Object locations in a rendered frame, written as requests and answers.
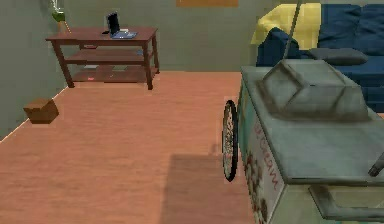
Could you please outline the black and blue laptop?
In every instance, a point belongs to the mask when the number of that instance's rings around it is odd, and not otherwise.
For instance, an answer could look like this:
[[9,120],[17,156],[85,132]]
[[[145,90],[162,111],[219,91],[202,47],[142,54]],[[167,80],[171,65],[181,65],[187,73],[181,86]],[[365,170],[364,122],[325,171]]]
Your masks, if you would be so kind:
[[137,36],[137,32],[120,29],[118,14],[116,12],[107,15],[106,21],[112,39],[133,39]]

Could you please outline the brown wooden shelf table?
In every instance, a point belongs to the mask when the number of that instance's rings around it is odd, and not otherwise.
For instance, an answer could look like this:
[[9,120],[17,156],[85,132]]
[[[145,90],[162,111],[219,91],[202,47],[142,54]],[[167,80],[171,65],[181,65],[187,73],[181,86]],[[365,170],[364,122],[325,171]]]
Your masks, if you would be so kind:
[[[133,39],[112,39],[102,34],[101,28],[78,27],[70,33],[57,33],[47,38],[52,44],[58,59],[67,86],[74,88],[75,84],[70,75],[68,65],[140,65],[144,68],[146,83],[149,90],[153,89],[153,74],[159,74],[159,60],[157,51],[157,28],[154,27],[130,27],[130,31],[137,32]],[[80,50],[69,57],[65,57],[61,46],[77,45]],[[142,55],[135,55],[132,50],[112,49],[100,50],[96,48],[85,49],[86,45],[92,46],[135,46],[142,48]]]

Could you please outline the grey wheeled vendor cart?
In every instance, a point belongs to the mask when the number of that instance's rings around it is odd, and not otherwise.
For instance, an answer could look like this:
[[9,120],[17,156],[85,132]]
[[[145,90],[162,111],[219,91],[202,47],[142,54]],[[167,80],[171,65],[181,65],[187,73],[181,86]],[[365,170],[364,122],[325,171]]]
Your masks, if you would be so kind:
[[243,169],[255,224],[384,224],[384,113],[324,60],[241,70],[223,169]]

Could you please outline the yellow blanket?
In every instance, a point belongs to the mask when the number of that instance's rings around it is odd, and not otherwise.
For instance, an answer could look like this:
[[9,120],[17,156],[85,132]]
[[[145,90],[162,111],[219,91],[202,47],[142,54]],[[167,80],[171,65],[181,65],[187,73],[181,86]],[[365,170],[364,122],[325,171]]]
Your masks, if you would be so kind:
[[[295,10],[295,4],[280,4],[261,17],[257,21],[251,44],[260,45],[266,39],[268,32],[275,27],[289,33]],[[293,38],[298,42],[301,50],[309,50],[317,46],[320,25],[321,4],[302,4],[293,33]]]

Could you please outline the brown cardboard box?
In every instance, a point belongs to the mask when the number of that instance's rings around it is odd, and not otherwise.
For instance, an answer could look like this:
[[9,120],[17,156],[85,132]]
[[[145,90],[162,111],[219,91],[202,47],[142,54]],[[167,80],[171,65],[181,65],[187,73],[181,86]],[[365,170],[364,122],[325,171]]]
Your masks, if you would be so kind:
[[32,124],[50,124],[59,115],[59,110],[51,98],[35,99],[23,110]]

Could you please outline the grey cushion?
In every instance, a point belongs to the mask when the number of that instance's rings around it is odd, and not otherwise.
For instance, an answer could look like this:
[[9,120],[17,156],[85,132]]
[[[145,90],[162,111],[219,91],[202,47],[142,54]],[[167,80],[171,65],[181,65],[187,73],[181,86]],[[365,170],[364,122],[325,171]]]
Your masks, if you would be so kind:
[[360,65],[368,61],[367,55],[353,48],[312,48],[308,54],[336,66]]

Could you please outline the blue sofa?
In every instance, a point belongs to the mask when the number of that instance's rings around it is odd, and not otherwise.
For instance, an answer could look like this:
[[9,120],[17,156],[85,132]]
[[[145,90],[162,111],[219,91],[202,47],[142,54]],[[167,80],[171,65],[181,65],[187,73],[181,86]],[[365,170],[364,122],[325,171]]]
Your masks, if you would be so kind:
[[[296,5],[289,33],[272,28],[257,45],[257,66],[273,67],[284,56],[314,59],[308,54],[310,49],[301,50],[293,38],[301,5]],[[321,4],[321,25],[315,48],[353,48],[367,55],[368,61],[364,64],[333,66],[362,87],[364,99],[373,111],[384,113],[384,3]]]

